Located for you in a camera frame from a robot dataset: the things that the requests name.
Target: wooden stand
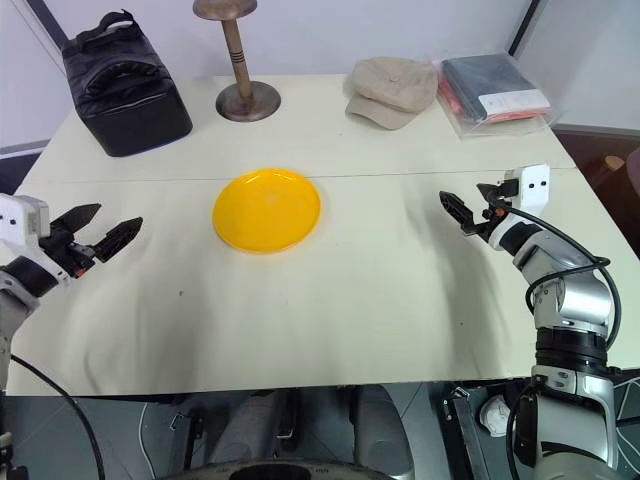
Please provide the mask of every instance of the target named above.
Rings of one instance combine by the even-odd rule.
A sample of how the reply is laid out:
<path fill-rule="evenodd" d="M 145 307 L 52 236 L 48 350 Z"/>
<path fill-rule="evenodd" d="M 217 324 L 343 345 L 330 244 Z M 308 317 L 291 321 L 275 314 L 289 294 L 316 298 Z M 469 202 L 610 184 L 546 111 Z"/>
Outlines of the wooden stand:
<path fill-rule="evenodd" d="M 195 0 L 193 12 L 200 18 L 222 23 L 236 83 L 225 88 L 216 99 L 220 115 L 235 122 L 255 122 L 268 117 L 280 106 L 280 94 L 271 85 L 253 82 L 242 50 L 237 18 L 253 12 L 256 0 Z"/>

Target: white wall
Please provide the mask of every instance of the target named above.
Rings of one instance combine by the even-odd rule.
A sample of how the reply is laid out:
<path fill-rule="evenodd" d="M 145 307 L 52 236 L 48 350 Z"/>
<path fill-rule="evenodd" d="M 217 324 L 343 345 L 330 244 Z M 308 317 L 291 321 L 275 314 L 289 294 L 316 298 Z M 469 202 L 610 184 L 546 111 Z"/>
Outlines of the white wall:
<path fill-rule="evenodd" d="M 71 107 L 64 74 L 0 0 L 0 148 L 51 138 Z"/>
<path fill-rule="evenodd" d="M 46 0 L 67 36 L 109 10 L 136 17 L 175 75 L 232 72 L 218 22 L 196 17 L 192 0 Z M 238 21 L 249 71 L 346 73 L 357 60 L 423 60 L 449 52 L 505 49 L 528 0 L 263 0 Z"/>
<path fill-rule="evenodd" d="M 638 0 L 550 0 L 519 62 L 558 123 L 640 130 Z"/>
<path fill-rule="evenodd" d="M 217 22 L 192 1 L 46 0 L 68 37 L 111 10 L 134 14 L 174 76 L 231 74 Z M 2 7 L 0 147 L 48 138 L 71 109 L 61 73 L 29 36 L 10 2 Z M 362 58 L 426 60 L 505 49 L 528 0 L 269 0 L 240 19 L 254 74 L 346 73 Z M 13 45 L 21 44 L 21 49 Z"/>

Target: stand base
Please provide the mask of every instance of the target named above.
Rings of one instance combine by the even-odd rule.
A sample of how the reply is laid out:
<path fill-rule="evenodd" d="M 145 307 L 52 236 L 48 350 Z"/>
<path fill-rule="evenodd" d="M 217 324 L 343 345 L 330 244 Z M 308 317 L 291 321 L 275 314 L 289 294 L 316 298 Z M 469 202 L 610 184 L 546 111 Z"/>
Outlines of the stand base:
<path fill-rule="evenodd" d="M 216 110 L 220 115 L 234 122 L 255 122 L 275 112 L 280 106 L 280 94 L 271 85 L 251 82 L 253 95 L 240 96 L 238 85 L 225 88 L 216 99 Z"/>

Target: yellow plate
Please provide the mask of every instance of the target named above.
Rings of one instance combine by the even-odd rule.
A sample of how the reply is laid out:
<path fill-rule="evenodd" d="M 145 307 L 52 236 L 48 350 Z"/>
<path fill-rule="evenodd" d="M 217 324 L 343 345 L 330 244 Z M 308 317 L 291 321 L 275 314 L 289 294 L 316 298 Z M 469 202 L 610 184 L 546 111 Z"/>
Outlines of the yellow plate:
<path fill-rule="evenodd" d="M 320 216 L 320 196 L 295 172 L 266 168 L 225 187 L 213 207 L 213 226 L 234 248 L 279 252 L 302 241 Z"/>

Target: beige cap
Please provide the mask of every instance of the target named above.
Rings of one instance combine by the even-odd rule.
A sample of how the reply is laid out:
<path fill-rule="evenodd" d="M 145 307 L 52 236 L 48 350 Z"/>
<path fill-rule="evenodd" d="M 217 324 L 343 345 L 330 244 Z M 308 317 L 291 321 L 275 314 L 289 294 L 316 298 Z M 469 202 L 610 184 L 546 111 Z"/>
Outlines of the beige cap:
<path fill-rule="evenodd" d="M 394 57 L 362 60 L 353 70 L 353 96 L 347 112 L 389 130 L 404 127 L 436 97 L 438 74 L 430 63 Z"/>

